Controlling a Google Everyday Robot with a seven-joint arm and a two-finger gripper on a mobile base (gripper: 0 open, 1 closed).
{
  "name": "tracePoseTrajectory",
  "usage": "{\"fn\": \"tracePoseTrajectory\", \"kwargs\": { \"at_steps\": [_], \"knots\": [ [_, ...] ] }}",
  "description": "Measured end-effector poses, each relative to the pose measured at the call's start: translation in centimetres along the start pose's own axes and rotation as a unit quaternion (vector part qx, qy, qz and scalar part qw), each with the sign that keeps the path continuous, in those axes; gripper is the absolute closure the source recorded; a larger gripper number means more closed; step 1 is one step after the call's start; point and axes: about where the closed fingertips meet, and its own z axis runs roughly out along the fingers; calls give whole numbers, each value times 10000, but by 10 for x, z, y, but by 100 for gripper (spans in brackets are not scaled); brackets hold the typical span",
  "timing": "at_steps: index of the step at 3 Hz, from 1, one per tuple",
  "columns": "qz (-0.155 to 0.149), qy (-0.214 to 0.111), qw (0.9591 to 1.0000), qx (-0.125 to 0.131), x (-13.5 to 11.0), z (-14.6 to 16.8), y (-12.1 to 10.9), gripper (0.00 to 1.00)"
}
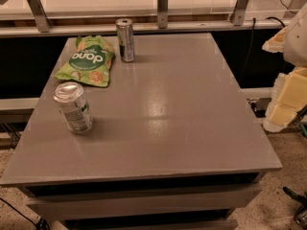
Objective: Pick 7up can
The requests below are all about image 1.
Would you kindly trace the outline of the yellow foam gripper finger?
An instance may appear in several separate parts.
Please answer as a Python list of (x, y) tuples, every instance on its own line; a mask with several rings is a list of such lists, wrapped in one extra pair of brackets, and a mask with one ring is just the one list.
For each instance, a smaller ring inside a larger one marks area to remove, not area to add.
[(277, 34), (267, 40), (262, 49), (269, 53), (282, 53), (284, 50), (284, 41), (287, 28), (281, 29)]
[(264, 130), (279, 132), (286, 128), (307, 105), (307, 68), (296, 67), (289, 74), (279, 73), (266, 110)]

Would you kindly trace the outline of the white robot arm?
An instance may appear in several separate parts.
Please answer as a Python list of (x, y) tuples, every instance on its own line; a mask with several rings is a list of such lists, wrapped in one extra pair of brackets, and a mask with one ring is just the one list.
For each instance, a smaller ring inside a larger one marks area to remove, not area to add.
[(263, 123), (266, 131), (279, 132), (307, 105), (307, 4), (262, 49), (282, 53), (284, 60), (295, 67), (289, 74), (277, 76)]

